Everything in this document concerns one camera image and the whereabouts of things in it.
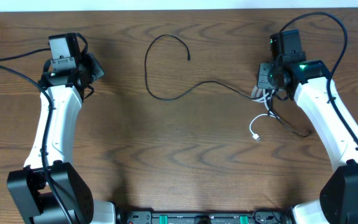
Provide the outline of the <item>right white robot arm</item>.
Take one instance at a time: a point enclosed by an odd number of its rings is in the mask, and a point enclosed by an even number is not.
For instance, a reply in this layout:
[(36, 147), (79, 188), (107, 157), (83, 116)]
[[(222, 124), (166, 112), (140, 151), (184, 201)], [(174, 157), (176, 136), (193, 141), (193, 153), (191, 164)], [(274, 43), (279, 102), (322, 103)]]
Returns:
[(270, 36), (272, 60), (257, 87), (284, 90), (307, 115), (328, 153), (333, 175), (319, 198), (296, 205), (293, 223), (358, 223), (358, 125), (320, 60), (307, 60), (297, 30)]

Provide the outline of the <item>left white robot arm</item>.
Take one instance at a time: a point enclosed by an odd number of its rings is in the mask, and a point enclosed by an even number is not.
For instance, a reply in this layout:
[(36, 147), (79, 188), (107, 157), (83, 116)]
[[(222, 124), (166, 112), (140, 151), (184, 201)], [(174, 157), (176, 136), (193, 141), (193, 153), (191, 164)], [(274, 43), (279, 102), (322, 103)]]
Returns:
[(25, 223), (115, 223), (114, 204), (93, 198), (73, 167), (73, 142), (86, 89), (104, 75), (79, 33), (52, 35), (52, 57), (37, 83), (41, 111), (35, 141), (7, 188)]

